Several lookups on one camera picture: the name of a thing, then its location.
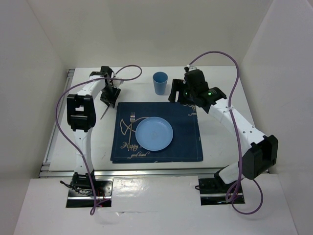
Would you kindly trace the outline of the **silver metal spoon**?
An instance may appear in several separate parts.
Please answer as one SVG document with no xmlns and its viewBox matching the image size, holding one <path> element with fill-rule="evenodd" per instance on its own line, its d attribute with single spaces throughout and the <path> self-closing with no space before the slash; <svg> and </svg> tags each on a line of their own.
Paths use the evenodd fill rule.
<svg viewBox="0 0 313 235">
<path fill-rule="evenodd" d="M 108 111 L 109 108 L 110 108 L 110 106 L 107 106 L 107 107 L 106 107 L 106 109 L 105 109 L 105 111 L 103 112 L 103 114 L 102 114 L 100 120 L 103 119 L 104 115 L 107 113 L 107 111 Z"/>
</svg>

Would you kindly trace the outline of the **light blue plastic cup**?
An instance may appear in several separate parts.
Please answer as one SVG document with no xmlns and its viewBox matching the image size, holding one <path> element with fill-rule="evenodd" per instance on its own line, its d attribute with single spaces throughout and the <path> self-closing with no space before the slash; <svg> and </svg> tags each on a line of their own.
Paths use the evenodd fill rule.
<svg viewBox="0 0 313 235">
<path fill-rule="evenodd" d="M 156 72 L 153 75 L 154 89 L 157 95 L 164 95 L 167 81 L 168 75 L 162 71 Z"/>
</svg>

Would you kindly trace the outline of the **silver metal fork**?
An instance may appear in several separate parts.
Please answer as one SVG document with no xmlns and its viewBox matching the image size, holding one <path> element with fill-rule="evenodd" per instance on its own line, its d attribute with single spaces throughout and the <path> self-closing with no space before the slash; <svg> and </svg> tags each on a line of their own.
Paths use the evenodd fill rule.
<svg viewBox="0 0 313 235">
<path fill-rule="evenodd" d="M 131 112 L 130 114 L 130 133 L 129 133 L 129 141 L 128 141 L 128 151 L 131 148 L 131 137 L 132 137 L 132 129 L 133 129 L 133 123 L 135 122 L 135 112 Z"/>
</svg>

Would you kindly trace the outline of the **light blue plastic plate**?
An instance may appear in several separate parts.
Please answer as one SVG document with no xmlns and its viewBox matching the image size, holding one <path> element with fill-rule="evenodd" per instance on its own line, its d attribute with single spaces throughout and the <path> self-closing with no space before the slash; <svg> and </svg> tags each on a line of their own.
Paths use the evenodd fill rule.
<svg viewBox="0 0 313 235">
<path fill-rule="evenodd" d="M 135 130 L 138 144 L 149 151 L 165 149 L 174 136 L 171 124 L 160 117 L 149 117 L 141 121 Z"/>
</svg>

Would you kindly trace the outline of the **dark blue cloth placemat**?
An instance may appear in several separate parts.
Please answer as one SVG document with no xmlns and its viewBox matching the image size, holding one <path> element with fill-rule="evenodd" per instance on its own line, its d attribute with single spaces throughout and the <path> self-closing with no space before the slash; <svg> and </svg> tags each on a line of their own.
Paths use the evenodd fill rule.
<svg viewBox="0 0 313 235">
<path fill-rule="evenodd" d="M 114 164 L 203 161 L 196 106 L 120 102 L 111 161 Z"/>
</svg>

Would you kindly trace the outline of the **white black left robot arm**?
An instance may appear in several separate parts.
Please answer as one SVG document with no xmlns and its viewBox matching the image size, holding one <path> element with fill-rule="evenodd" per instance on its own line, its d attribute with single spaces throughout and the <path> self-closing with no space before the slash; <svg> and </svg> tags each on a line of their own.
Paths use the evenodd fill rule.
<svg viewBox="0 0 313 235">
<path fill-rule="evenodd" d="M 67 96 L 67 123 L 74 133 L 76 168 L 71 181 L 75 190 L 92 195 L 97 190 L 94 167 L 91 160 L 91 134 L 96 124 L 94 100 L 100 100 L 108 107 L 115 107 L 121 92 L 120 83 L 115 82 L 113 70 L 102 66 L 100 71 L 89 75 L 89 83 L 76 94 Z"/>
</svg>

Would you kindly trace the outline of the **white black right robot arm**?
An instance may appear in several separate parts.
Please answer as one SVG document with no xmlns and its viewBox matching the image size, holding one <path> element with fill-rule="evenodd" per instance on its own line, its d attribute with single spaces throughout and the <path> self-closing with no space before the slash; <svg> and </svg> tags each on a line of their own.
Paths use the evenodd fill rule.
<svg viewBox="0 0 313 235">
<path fill-rule="evenodd" d="M 276 164 L 278 139 L 256 129 L 219 88 L 210 88 L 201 70 L 191 70 L 183 79 L 174 79 L 168 100 L 203 108 L 239 139 L 242 159 L 215 173 L 215 190 L 226 191 L 239 177 L 253 180 Z"/>
</svg>

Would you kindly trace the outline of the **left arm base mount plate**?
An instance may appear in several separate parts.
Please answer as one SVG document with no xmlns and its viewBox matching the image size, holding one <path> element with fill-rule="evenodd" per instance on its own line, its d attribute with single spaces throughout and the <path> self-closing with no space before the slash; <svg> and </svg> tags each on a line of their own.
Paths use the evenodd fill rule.
<svg viewBox="0 0 313 235">
<path fill-rule="evenodd" d="M 94 195 L 91 187 L 75 188 L 72 183 L 64 185 L 68 188 L 66 208 L 92 208 Z M 98 208 L 112 206 L 113 179 L 99 180 L 95 182 L 95 196 Z"/>
</svg>

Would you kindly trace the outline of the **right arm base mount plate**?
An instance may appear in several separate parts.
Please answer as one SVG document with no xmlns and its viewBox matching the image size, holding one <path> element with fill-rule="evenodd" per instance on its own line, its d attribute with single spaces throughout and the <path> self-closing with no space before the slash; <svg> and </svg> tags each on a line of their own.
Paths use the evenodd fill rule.
<svg viewBox="0 0 313 235">
<path fill-rule="evenodd" d="M 200 178 L 195 189 L 200 192 L 201 205 L 226 205 L 226 192 L 230 185 L 219 186 L 213 178 Z"/>
</svg>

